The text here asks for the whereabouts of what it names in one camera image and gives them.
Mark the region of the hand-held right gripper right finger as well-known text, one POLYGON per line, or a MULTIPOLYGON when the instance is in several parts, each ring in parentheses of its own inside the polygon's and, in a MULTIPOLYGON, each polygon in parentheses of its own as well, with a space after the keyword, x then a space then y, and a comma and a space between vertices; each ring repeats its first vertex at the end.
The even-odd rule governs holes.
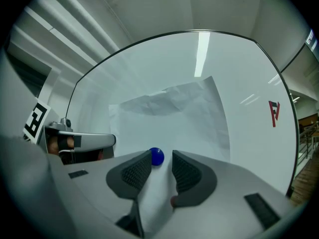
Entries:
POLYGON ((297 219, 290 200, 249 170, 174 150, 176 207, 152 239, 279 239, 297 219))

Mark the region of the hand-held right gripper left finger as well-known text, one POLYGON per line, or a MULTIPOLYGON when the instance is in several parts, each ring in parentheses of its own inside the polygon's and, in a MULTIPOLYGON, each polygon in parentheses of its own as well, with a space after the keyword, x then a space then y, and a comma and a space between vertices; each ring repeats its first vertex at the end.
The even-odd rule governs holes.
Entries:
POLYGON ((70 165, 48 159, 65 215, 58 238, 145 237, 138 199, 152 170, 150 151, 70 165))

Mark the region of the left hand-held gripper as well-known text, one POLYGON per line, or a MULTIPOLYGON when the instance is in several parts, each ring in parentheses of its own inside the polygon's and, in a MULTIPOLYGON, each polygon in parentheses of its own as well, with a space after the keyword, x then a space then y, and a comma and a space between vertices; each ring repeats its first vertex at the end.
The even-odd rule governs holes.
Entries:
POLYGON ((81 150, 97 150, 111 147, 116 143, 116 137, 113 134, 98 134, 98 133, 85 133, 82 136, 75 135, 74 131, 58 131, 50 128, 49 125, 55 122, 54 119, 58 118, 53 109, 37 99, 37 103, 26 124, 23 128, 23 139, 33 144, 39 145, 46 153, 48 139, 52 136, 66 135, 74 137, 74 149, 65 150, 74 151, 76 148, 81 147, 81 150))

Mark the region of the blue round magnet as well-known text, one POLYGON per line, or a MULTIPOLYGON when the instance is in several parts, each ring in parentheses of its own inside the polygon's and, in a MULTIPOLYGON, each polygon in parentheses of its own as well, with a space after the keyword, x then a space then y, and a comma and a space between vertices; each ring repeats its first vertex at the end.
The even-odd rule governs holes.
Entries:
POLYGON ((160 166, 164 162, 164 153, 160 148, 152 147, 149 149, 152 155, 152 166, 160 166))

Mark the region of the white paper sheet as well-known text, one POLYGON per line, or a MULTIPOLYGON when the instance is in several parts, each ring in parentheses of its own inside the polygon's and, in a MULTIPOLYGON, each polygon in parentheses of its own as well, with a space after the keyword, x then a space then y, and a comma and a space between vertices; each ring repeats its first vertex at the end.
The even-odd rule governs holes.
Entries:
POLYGON ((143 230, 149 237, 171 218, 176 194, 172 152, 186 151, 230 161, 229 133, 219 92, 212 77, 167 88, 109 106, 114 156, 159 148, 160 166, 153 166, 139 195, 143 230))

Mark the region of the black-framed whiteboard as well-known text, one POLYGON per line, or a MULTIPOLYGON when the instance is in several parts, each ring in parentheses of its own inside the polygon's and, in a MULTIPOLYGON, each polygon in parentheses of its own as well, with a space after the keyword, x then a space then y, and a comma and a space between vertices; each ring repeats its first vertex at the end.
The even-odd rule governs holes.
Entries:
POLYGON ((109 56, 75 85, 67 117, 77 132, 111 133, 109 106, 212 77, 225 112, 230 163, 287 193, 298 155, 289 89, 254 40, 216 31, 182 31, 140 41, 109 56), (276 127, 269 101, 280 103, 276 127))

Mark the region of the person's left hand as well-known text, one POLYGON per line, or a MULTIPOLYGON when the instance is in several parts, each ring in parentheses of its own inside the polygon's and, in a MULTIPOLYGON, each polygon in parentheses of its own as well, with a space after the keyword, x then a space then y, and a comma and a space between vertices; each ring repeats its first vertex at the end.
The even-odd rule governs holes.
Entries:
POLYGON ((73 163, 84 163, 99 161, 104 158, 103 150, 89 152, 66 152, 74 149, 74 137, 66 135, 52 136, 48 139, 47 150, 49 154, 57 155, 64 165, 73 163))

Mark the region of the black metal railing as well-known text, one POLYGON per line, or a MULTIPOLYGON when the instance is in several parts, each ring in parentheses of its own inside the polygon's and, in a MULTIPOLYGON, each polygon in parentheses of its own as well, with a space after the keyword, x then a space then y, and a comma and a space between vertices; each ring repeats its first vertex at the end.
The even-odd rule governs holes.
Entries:
POLYGON ((319 147, 319 121, 308 126, 299 138, 299 153, 297 165, 304 159, 312 158, 313 152, 319 147))

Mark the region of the white insulated pipe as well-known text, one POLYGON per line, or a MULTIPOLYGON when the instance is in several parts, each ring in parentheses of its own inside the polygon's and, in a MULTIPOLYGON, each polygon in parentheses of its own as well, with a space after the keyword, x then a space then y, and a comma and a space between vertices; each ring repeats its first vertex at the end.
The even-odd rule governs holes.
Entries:
POLYGON ((110 53, 130 44, 118 19, 103 0, 68 0, 79 11, 84 26, 110 53))
POLYGON ((68 0, 51 0, 58 31, 97 63, 111 55, 87 30, 79 11, 68 0))

